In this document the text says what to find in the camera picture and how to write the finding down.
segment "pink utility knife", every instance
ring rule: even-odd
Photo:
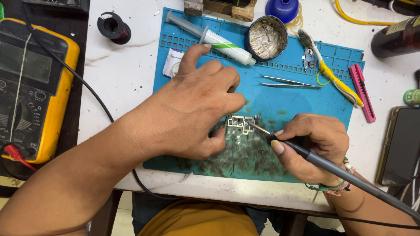
[[[365,114],[368,123],[376,121],[375,113],[373,112],[372,104],[370,103],[369,95],[365,86],[365,78],[362,73],[362,68],[358,64],[349,67],[350,75],[353,78],[353,83],[356,88],[357,95],[363,102],[363,113]]]

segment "brown bottle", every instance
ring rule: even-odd
[[[379,58],[420,51],[420,16],[382,29],[373,36],[371,47]]]

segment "digital multimeter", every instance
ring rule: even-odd
[[[76,68],[79,46],[73,40],[32,27],[47,47]],[[72,81],[73,74],[37,44],[23,21],[1,20],[0,145],[19,144],[29,163],[50,160],[57,148]],[[6,152],[1,155],[10,159]]]

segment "beaded bracelet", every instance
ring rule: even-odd
[[[354,168],[350,165],[349,163],[349,159],[347,159],[346,157],[343,160],[344,163],[344,167],[346,168],[347,171],[349,171],[350,173],[354,173]],[[336,185],[336,186],[327,186],[324,184],[318,184],[318,188],[308,185],[308,183],[305,183],[305,186],[309,189],[312,190],[316,190],[316,191],[324,191],[326,192],[326,195],[328,197],[335,195],[335,196],[341,196],[341,193],[346,190],[346,191],[350,191],[350,183],[343,180],[340,184]]]

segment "toothbrush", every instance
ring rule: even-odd
[[[314,44],[314,40],[312,39],[312,37],[302,28],[299,29],[298,35],[299,42],[303,45],[303,47],[312,48],[312,50],[315,52],[318,58],[319,68],[321,72],[324,73],[333,82],[334,86],[342,94],[344,94],[344,96],[346,96],[357,106],[363,107],[364,105],[360,97],[353,90],[351,90],[351,88],[349,88],[346,84],[344,84],[337,77],[335,77],[331,69],[328,68],[328,66],[325,64],[321,54],[319,53],[318,49]]]

